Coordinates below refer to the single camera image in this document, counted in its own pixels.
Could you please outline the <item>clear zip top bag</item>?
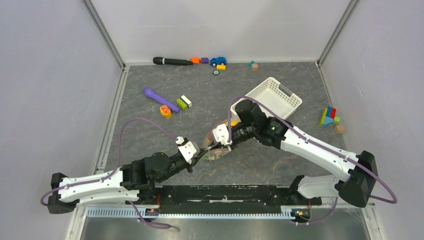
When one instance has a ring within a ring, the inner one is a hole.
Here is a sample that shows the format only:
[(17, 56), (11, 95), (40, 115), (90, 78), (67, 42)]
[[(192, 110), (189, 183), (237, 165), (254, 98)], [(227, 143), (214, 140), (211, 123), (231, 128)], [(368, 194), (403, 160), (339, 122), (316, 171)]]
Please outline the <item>clear zip top bag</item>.
[(228, 120), (222, 120), (212, 127), (206, 134), (201, 148), (207, 150), (200, 159), (203, 161), (216, 161), (230, 153), (233, 149), (226, 144), (229, 137)]

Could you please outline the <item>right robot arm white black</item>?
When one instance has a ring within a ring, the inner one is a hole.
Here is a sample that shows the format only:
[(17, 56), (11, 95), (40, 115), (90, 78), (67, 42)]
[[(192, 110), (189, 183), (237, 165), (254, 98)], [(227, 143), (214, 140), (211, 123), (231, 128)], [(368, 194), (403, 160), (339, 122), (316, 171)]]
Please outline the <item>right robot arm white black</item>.
[(289, 199), (302, 204), (316, 197), (340, 197), (346, 203), (364, 208), (377, 182), (375, 156), (342, 150), (310, 136), (292, 123), (275, 115), (266, 116), (262, 105), (250, 99), (236, 104), (240, 121), (235, 125), (222, 123), (211, 130), (214, 143), (232, 149), (256, 139), (260, 144), (296, 154), (329, 171), (329, 175), (297, 176), (289, 189)]

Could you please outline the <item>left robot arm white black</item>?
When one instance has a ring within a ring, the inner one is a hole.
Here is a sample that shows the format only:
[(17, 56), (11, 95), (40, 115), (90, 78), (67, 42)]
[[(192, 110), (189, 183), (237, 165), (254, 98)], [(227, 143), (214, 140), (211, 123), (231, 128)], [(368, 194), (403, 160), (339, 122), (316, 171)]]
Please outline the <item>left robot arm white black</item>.
[(157, 184), (193, 167), (207, 153), (202, 149), (191, 163), (178, 152), (168, 156), (156, 152), (149, 157), (134, 160), (115, 173), (105, 172), (80, 178), (71, 178), (60, 172), (51, 178), (52, 193), (46, 203), (53, 215), (73, 212), (78, 206), (97, 203), (151, 204), (159, 195)]

